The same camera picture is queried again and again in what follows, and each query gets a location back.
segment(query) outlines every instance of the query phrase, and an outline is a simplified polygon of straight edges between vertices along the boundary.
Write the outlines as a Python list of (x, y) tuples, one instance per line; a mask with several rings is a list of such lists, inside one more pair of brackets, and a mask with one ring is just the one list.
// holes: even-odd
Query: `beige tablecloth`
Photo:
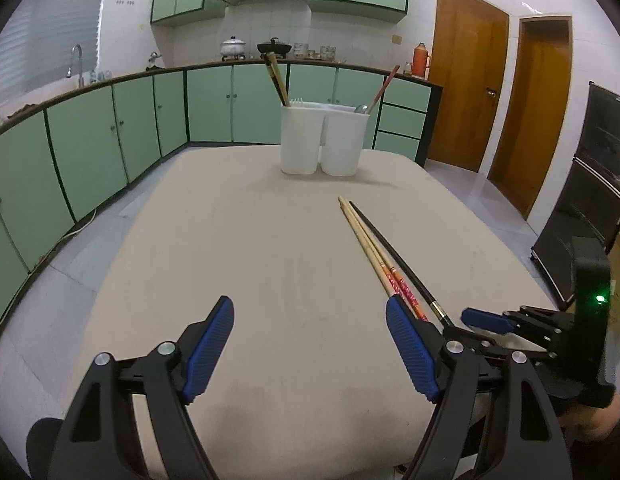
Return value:
[[(195, 150), (158, 184), (112, 264), (72, 387), (99, 351), (145, 355), (204, 319), (225, 294), (234, 330), (207, 392), (188, 408), (222, 479), (336, 478), (408, 461), (432, 405), (399, 357), (386, 293), (340, 194), (454, 322), (467, 306), (551, 308), (503, 243), (403, 156), (365, 151), (354, 178), (297, 177), (281, 173), (276, 146)], [(149, 467), (160, 476), (139, 412)]]

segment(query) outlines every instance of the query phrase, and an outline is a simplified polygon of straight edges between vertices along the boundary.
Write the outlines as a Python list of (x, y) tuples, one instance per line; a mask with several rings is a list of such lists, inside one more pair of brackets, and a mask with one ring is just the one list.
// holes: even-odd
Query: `chopstick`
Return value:
[(350, 207), (349, 203), (347, 203), (342, 196), (339, 197), (339, 204), (341, 204), (341, 211), (343, 211), (343, 214), (346, 216), (347, 222), (350, 224), (350, 227), (352, 227), (352, 231), (354, 231), (354, 234), (357, 236), (357, 239), (359, 240), (359, 244), (361, 245), (365, 256), (367, 256), (367, 259), (372, 264), (372, 267), (376, 272), (376, 276), (378, 276), (379, 281), (387, 292), (388, 297), (393, 296), (394, 294), (400, 295), (401, 288), (399, 287), (399, 284), (391, 275), (387, 266), (383, 263), (381, 256), (378, 255), (378, 253), (375, 253), (375, 249), (370, 240), (368, 240), (367, 236), (365, 235), (365, 232), (361, 228), (359, 221), (355, 216), (354, 210)]
[(372, 110), (375, 108), (376, 104), (379, 102), (379, 99), (383, 95), (383, 92), (385, 92), (386, 88), (388, 88), (388, 85), (392, 82), (392, 79), (394, 79), (394, 76), (399, 71), (399, 69), (400, 69), (399, 65), (396, 65), (392, 69), (392, 71), (390, 72), (390, 75), (388, 76), (388, 79), (385, 80), (385, 82), (381, 86), (381, 89), (379, 90), (378, 94), (376, 94), (375, 98), (372, 100), (370, 105), (367, 107), (367, 114), (368, 115), (372, 113)]
[(350, 202), (353, 210), (357, 213), (360, 219), (365, 223), (367, 227), (369, 227), (370, 231), (373, 232), (374, 236), (381, 242), (381, 245), (387, 249), (387, 251), (391, 254), (394, 261), (398, 264), (398, 266), (405, 272), (405, 275), (408, 277), (408, 280), (414, 284), (418, 292), (423, 296), (426, 303), (429, 304), (432, 312), (437, 316), (437, 319), (444, 326), (454, 326), (455, 324), (452, 322), (450, 317), (447, 315), (443, 307), (439, 305), (439, 302), (435, 300), (432, 293), (427, 290), (427, 287), (423, 284), (423, 282), (419, 279), (419, 277), (414, 273), (410, 266), (405, 263), (405, 260), (395, 251), (394, 247), (386, 240), (383, 235), (379, 232), (379, 230), (375, 227), (372, 222), (370, 222), (367, 217), (362, 213), (362, 211), (354, 204), (354, 202)]
[(290, 97), (287, 95), (285, 83), (283, 82), (283, 78), (281, 77), (281, 71), (279, 70), (279, 62), (277, 61), (277, 56), (275, 56), (272, 52), (268, 52), (266, 54), (265, 60), (267, 70), (270, 72), (272, 81), (277, 87), (277, 92), (279, 94), (279, 98), (281, 99), (281, 104), (283, 106), (289, 106)]
[(360, 218), (359, 214), (354, 209), (352, 209), (352, 211), (354, 213), (354, 216), (357, 218), (357, 221), (359, 222), (359, 225), (361, 226), (363, 232), (367, 236), (367, 239), (373, 245), (373, 248), (375, 249), (376, 254), (380, 257), (381, 261), (383, 261), (383, 263), (385, 264), (385, 268), (389, 269), (389, 272), (394, 277), (394, 280), (396, 281), (399, 289), (405, 296), (406, 300), (408, 300), (408, 304), (412, 307), (414, 314), (421, 321), (427, 321), (427, 316), (425, 315), (425, 313), (423, 312), (423, 310), (421, 310), (421, 307), (419, 306), (419, 300), (417, 300), (417, 298), (414, 297), (414, 294), (412, 294), (410, 287), (408, 286), (407, 283), (405, 283), (403, 276), (397, 270), (397, 268), (394, 267), (394, 265), (392, 264), (392, 261), (388, 253), (386, 253), (385, 250), (383, 250), (383, 248), (379, 245), (379, 242), (375, 240), (374, 234), (370, 232), (370, 229), (367, 227), (367, 225), (365, 225), (365, 222), (363, 222), (363, 219)]

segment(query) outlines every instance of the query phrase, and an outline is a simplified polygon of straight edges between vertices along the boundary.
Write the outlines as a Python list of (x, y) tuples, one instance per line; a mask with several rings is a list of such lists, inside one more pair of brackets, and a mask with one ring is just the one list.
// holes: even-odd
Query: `dark sleeve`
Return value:
[(620, 420), (601, 442), (575, 442), (570, 461), (574, 480), (620, 480)]

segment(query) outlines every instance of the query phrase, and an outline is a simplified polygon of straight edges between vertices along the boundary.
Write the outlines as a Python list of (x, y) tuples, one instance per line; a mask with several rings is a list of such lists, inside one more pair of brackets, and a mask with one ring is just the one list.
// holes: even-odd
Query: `metal pivot screw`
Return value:
[(103, 366), (108, 364), (108, 362), (110, 362), (110, 354), (108, 354), (107, 352), (101, 352), (100, 354), (97, 354), (97, 356), (94, 358), (94, 364), (96, 364), (97, 366)]
[(463, 345), (458, 341), (448, 341), (445, 348), (452, 354), (460, 354), (463, 351)]
[(522, 365), (527, 361), (527, 356), (523, 352), (517, 350), (516, 352), (512, 352), (512, 361)]
[(159, 352), (159, 354), (161, 355), (170, 355), (172, 352), (175, 351), (175, 349), (177, 348), (177, 346), (172, 342), (172, 341), (166, 341), (164, 343), (161, 343), (156, 351)]

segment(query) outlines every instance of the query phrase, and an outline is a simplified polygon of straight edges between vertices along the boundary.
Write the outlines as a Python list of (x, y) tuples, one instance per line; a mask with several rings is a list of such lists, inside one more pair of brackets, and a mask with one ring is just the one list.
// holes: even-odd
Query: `window blind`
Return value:
[(100, 6), (101, 0), (22, 0), (0, 34), (0, 103), (64, 78), (77, 43), (84, 72), (93, 69)]

